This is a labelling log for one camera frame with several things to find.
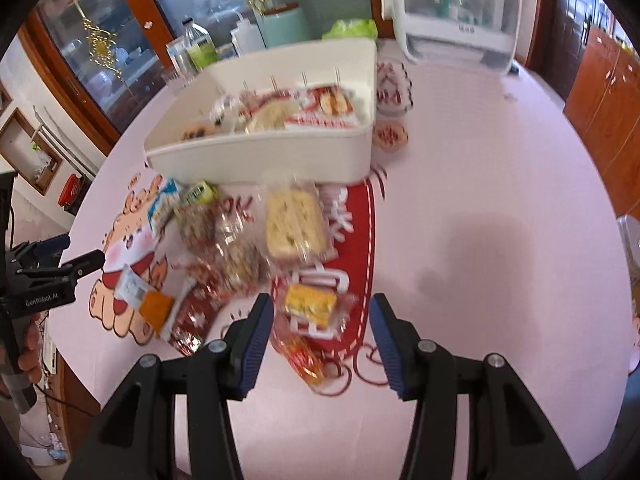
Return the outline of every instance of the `cartoon dog print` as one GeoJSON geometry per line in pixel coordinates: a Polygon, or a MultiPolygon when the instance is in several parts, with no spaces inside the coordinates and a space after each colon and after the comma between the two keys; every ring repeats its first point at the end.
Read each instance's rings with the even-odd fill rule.
{"type": "Polygon", "coordinates": [[[125,265],[160,290],[167,275],[166,256],[155,262],[159,239],[149,226],[147,211],[158,194],[162,176],[156,176],[148,189],[132,190],[106,235],[102,251],[105,262],[102,276],[94,284],[89,298],[89,313],[102,321],[105,330],[119,337],[131,333],[139,345],[153,337],[151,326],[125,301],[114,298],[113,292],[125,265]]]}

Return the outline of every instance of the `plastic bottle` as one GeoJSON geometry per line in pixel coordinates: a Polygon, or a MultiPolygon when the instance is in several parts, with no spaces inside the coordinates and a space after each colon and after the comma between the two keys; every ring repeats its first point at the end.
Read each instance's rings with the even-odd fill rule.
{"type": "Polygon", "coordinates": [[[236,14],[240,20],[236,22],[236,28],[231,31],[231,43],[234,44],[238,56],[265,50],[258,26],[244,18],[239,12],[236,12],[236,14]]]}
{"type": "Polygon", "coordinates": [[[193,23],[193,18],[187,18],[184,25],[184,45],[198,71],[203,70],[219,57],[207,29],[193,23]]]}

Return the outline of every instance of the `snack package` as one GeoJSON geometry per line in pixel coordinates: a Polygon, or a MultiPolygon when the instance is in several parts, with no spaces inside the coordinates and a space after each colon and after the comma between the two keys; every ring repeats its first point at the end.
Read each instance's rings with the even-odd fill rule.
{"type": "Polygon", "coordinates": [[[221,132],[230,134],[244,130],[248,121],[248,110],[252,103],[252,92],[225,94],[211,109],[209,119],[221,132]]]}
{"type": "Polygon", "coordinates": [[[203,139],[204,137],[210,137],[220,133],[223,133],[223,131],[215,123],[200,120],[185,127],[182,135],[180,136],[180,142],[193,139],[203,139]]]}
{"type": "Polygon", "coordinates": [[[174,304],[174,298],[155,290],[129,266],[122,269],[113,290],[113,297],[137,310],[156,333],[160,332],[174,304]]]}
{"type": "Polygon", "coordinates": [[[180,236],[194,253],[215,243],[216,204],[181,204],[175,209],[180,236]]]}
{"type": "Polygon", "coordinates": [[[145,294],[151,290],[155,290],[151,284],[140,278],[131,267],[125,265],[113,289],[113,297],[124,301],[133,310],[138,310],[145,299],[145,294]]]}
{"type": "Polygon", "coordinates": [[[156,334],[160,333],[162,326],[169,317],[171,307],[174,304],[174,298],[158,292],[150,290],[145,294],[142,304],[140,304],[140,316],[142,316],[156,334]]]}
{"type": "Polygon", "coordinates": [[[268,193],[266,253],[281,270],[337,256],[316,186],[295,183],[268,193]]]}
{"type": "Polygon", "coordinates": [[[160,339],[167,341],[185,356],[194,354],[206,341],[213,322],[224,305],[212,297],[205,286],[188,278],[162,327],[160,339]]]}
{"type": "Polygon", "coordinates": [[[255,111],[246,132],[262,132],[284,128],[285,120],[302,110],[300,103],[293,98],[274,98],[255,111]]]}
{"type": "Polygon", "coordinates": [[[276,309],[290,316],[289,328],[293,333],[325,340],[340,340],[351,308],[358,301],[354,294],[287,282],[278,286],[275,297],[276,309]]]}
{"type": "Polygon", "coordinates": [[[235,211],[218,214],[214,222],[215,242],[198,248],[197,261],[182,267],[221,300],[253,294],[267,274],[255,234],[235,211]]]}
{"type": "Polygon", "coordinates": [[[302,111],[287,117],[286,128],[356,128],[360,121],[351,99],[343,88],[330,85],[311,88],[302,111]]]}
{"type": "Polygon", "coordinates": [[[221,194],[217,187],[210,186],[206,182],[200,181],[188,190],[182,199],[182,204],[208,204],[220,200],[220,197],[221,194]]]}
{"type": "Polygon", "coordinates": [[[322,361],[313,353],[305,339],[293,334],[284,316],[276,314],[271,330],[271,344],[310,387],[320,386],[325,375],[322,361]]]}
{"type": "Polygon", "coordinates": [[[164,189],[158,193],[146,213],[149,225],[151,225],[151,232],[156,237],[160,235],[164,226],[171,219],[174,207],[179,203],[180,189],[175,180],[171,178],[164,189]]]}

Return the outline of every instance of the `white plastic box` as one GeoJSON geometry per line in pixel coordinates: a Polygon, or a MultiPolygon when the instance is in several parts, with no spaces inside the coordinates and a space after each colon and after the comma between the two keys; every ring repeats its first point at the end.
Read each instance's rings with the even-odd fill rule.
{"type": "Polygon", "coordinates": [[[295,175],[315,182],[364,179],[376,116],[376,43],[366,38],[310,41],[217,62],[183,89],[145,141],[158,173],[182,184],[260,183],[295,175]],[[180,142],[188,124],[207,116],[219,96],[241,90],[339,84],[354,94],[362,126],[221,134],[180,142]]]}
{"type": "Polygon", "coordinates": [[[394,0],[394,31],[412,61],[505,73],[521,11],[522,0],[394,0]]]}

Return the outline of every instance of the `wall shelf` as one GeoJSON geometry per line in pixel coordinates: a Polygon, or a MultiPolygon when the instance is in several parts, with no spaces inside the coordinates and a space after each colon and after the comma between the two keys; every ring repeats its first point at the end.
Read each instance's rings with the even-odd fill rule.
{"type": "Polygon", "coordinates": [[[62,165],[60,156],[16,108],[0,128],[0,155],[41,195],[62,165]]]}
{"type": "Polygon", "coordinates": [[[2,81],[0,81],[0,115],[4,113],[12,101],[13,99],[11,99],[9,92],[6,91],[2,81]]]}

